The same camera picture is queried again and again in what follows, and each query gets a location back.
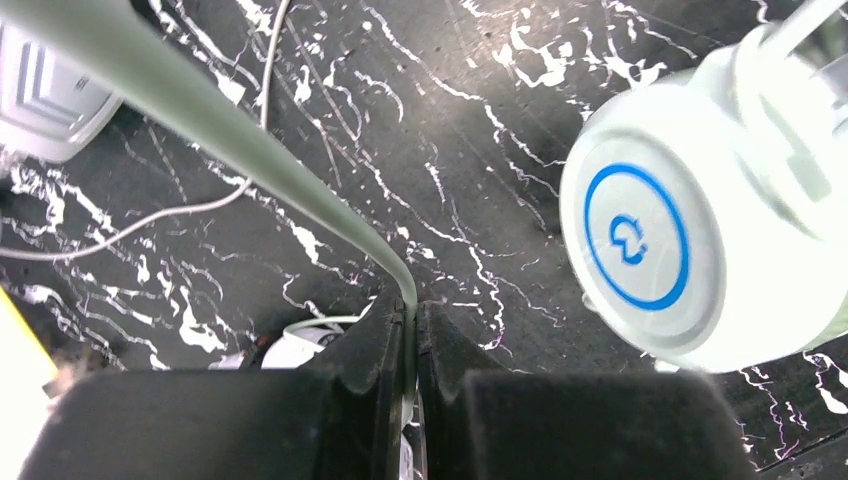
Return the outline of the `black and white headphones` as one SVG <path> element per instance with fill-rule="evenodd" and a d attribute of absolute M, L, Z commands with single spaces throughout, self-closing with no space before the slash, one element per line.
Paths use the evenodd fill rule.
<path fill-rule="evenodd" d="M 360 316 L 302 320 L 258 339 L 245 350 L 221 357 L 210 370 L 296 369 L 346 333 Z"/>

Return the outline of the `mint green headphones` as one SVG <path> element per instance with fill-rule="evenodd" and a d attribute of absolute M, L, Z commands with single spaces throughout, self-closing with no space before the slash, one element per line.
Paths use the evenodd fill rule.
<path fill-rule="evenodd" d="M 731 372 L 847 332 L 847 5 L 807 1 L 618 94 L 560 183 L 567 255 L 625 342 Z"/>

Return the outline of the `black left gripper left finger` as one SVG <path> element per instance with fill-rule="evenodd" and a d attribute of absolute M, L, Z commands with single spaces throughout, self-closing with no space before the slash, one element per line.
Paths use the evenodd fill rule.
<path fill-rule="evenodd" d="M 381 294 L 296 369 L 98 373 L 67 392 L 24 479 L 395 479 L 403 303 Z"/>

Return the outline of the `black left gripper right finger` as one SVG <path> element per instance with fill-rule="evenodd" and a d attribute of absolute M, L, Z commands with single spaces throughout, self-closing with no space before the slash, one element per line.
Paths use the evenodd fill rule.
<path fill-rule="evenodd" d="M 513 372 L 418 307 L 430 479 L 752 479 L 732 412 L 691 374 Z"/>

